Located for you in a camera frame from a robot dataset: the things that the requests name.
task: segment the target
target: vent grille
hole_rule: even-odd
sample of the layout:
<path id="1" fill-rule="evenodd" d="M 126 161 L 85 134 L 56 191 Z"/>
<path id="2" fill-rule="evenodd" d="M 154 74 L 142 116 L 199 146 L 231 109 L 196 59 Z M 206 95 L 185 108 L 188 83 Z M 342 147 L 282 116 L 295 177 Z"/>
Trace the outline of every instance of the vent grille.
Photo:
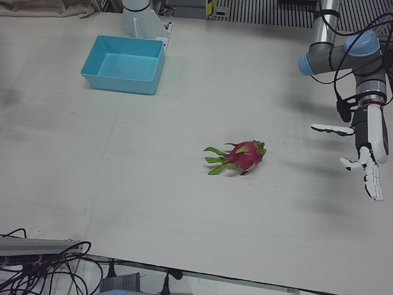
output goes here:
<path id="1" fill-rule="evenodd" d="M 393 0 L 343 0 L 338 30 L 358 31 L 387 12 Z M 314 4 L 291 4 L 280 0 L 217 0 L 213 19 L 225 22 L 312 28 Z"/>

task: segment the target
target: white table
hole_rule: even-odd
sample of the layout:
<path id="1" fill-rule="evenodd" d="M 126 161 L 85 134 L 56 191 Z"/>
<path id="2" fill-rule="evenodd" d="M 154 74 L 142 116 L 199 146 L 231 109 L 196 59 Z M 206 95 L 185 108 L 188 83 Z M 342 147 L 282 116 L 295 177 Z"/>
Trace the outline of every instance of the white table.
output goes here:
<path id="1" fill-rule="evenodd" d="M 308 29 L 172 19 L 155 96 L 80 70 L 121 15 L 0 18 L 0 224 L 93 254 L 340 294 L 393 288 L 393 160 L 384 202 L 346 171 L 354 139 L 330 86 L 299 74 Z M 354 91 L 347 78 L 340 90 Z M 389 132 L 393 113 L 386 108 Z M 207 146 L 262 140 L 247 176 L 207 176 Z"/>

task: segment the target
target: pink dragon fruit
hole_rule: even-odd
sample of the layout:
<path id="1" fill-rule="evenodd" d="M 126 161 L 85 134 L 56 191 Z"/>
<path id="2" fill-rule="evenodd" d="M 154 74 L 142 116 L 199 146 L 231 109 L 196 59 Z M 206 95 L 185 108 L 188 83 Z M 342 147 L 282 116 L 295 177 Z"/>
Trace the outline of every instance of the pink dragon fruit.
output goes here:
<path id="1" fill-rule="evenodd" d="M 217 175 L 225 168 L 227 169 L 243 169 L 241 175 L 245 175 L 262 161 L 266 154 L 265 143 L 260 141 L 244 141 L 242 143 L 225 143 L 234 146 L 233 150 L 226 154 L 214 147 L 207 147 L 204 152 L 214 152 L 220 157 L 206 157 L 207 163 L 221 163 L 217 168 L 211 170 L 208 175 Z"/>

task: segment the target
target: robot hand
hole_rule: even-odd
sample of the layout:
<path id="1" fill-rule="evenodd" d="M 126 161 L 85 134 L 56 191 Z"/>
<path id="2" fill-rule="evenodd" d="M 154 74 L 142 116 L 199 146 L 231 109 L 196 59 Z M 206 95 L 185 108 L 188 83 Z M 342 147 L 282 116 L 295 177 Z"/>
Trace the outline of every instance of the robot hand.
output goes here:
<path id="1" fill-rule="evenodd" d="M 374 161 L 374 156 L 369 148 L 362 146 L 359 151 L 359 159 L 352 162 L 345 158 L 340 158 L 340 162 L 345 166 L 348 171 L 363 169 L 365 176 L 364 188 L 367 194 L 376 201 L 383 201 L 382 187 L 379 182 L 379 166 Z"/>
<path id="2" fill-rule="evenodd" d="M 331 125 L 312 124 L 311 128 L 319 132 L 336 133 L 340 136 L 351 136 L 355 134 L 353 128 L 339 127 Z M 383 200 L 382 188 L 379 182 L 379 166 L 375 162 L 373 152 L 367 146 L 362 146 L 358 150 L 359 159 L 352 162 L 345 158 L 340 158 L 340 162 L 348 171 L 363 169 L 365 176 L 365 190 L 367 194 L 376 201 Z"/>

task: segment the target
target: blue tray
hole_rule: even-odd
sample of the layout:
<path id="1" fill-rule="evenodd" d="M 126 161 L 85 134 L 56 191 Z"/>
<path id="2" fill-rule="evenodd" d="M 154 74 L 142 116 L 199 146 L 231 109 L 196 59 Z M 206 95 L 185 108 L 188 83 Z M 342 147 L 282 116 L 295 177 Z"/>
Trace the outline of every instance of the blue tray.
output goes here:
<path id="1" fill-rule="evenodd" d="M 164 62 L 162 41 L 98 36 L 80 73 L 97 89 L 155 94 Z"/>

